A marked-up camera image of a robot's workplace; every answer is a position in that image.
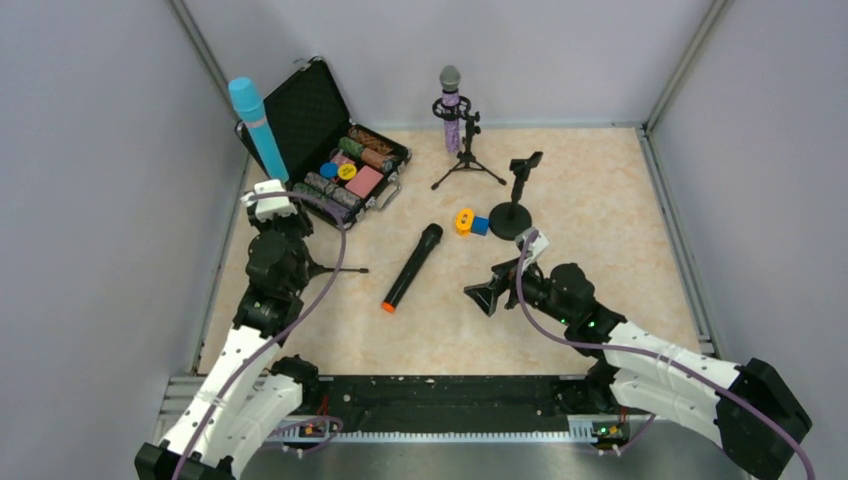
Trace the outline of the black tripod mic stand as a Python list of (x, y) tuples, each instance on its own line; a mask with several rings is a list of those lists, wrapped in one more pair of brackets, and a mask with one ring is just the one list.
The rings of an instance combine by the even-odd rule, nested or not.
[[(314, 197), (314, 198), (320, 200), (321, 202), (327, 204), (330, 207), (331, 211), (339, 214), (339, 216), (341, 216), (343, 219), (349, 213), (349, 209), (347, 209), (346, 206), (343, 206), (342, 204), (338, 203), (332, 196), (329, 196), (326, 193), (324, 193), (322, 190), (316, 189), (315, 187), (310, 186), (310, 185), (308, 185), (304, 182), (299, 182), (299, 183), (295, 184), (294, 185), (294, 191), (296, 191), (298, 193), (306, 194), (310, 197)], [(318, 205), (314, 201), (302, 200), (302, 203), (305, 206), (313, 207), (316, 210), (321, 210), (321, 209), (318, 208)], [(313, 257), (311, 256), (311, 254), (307, 254), (306, 263), (307, 263), (307, 272), (308, 272), (310, 279), (314, 278), (318, 275), (321, 275), (321, 274), (332, 273), (332, 271), (334, 270), (333, 266), (326, 266), (326, 265), (323, 265), (323, 264), (316, 262), (313, 259)], [(370, 273), (370, 270), (368, 268), (365, 268), (365, 267), (363, 267), (363, 268), (341, 268), (340, 272), (368, 274), (368, 273)]]

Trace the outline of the teal blue microphone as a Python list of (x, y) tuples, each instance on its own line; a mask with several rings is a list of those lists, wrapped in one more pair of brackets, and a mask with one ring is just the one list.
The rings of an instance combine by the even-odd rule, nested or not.
[(290, 175), (270, 127), (259, 89), (252, 79), (242, 76), (229, 82), (228, 91), (233, 109), (247, 128), (266, 174), (270, 179), (288, 183)]

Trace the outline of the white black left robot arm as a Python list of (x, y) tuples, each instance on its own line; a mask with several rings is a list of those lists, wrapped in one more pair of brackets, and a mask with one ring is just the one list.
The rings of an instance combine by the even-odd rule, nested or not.
[(298, 200), (248, 205), (258, 234), (248, 248), (248, 287), (212, 370), (177, 422), (134, 465), (141, 479), (237, 479), (280, 421), (300, 406), (303, 388), (282, 373), (255, 383), (281, 349), (304, 303), (312, 223)]

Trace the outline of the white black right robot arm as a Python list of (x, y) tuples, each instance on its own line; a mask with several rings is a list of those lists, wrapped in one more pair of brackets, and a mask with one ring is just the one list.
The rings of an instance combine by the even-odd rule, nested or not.
[(812, 420), (778, 371), (752, 358), (738, 364), (696, 353), (640, 328), (595, 298), (575, 263), (544, 275), (511, 260), (465, 295), (488, 316), (502, 294), (506, 306), (536, 309), (566, 327), (559, 341), (596, 358), (591, 373), (607, 382), (615, 402), (658, 415), (710, 440), (756, 479), (778, 479), (792, 458), (808, 478), (815, 470), (801, 443)]

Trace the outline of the purple glitter microphone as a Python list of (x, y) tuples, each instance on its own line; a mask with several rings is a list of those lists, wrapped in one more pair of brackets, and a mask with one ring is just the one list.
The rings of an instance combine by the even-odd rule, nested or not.
[(443, 114), (445, 148), (450, 154), (459, 150), (459, 83), (461, 75), (454, 65), (445, 66), (439, 81), (442, 86), (441, 113)]

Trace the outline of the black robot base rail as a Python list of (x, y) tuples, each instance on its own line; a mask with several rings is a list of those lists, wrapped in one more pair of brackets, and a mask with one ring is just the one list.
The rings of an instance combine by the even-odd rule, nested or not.
[(308, 382), (295, 415), (328, 414), (345, 433), (564, 432), (578, 418), (637, 414), (582, 375), (337, 375)]

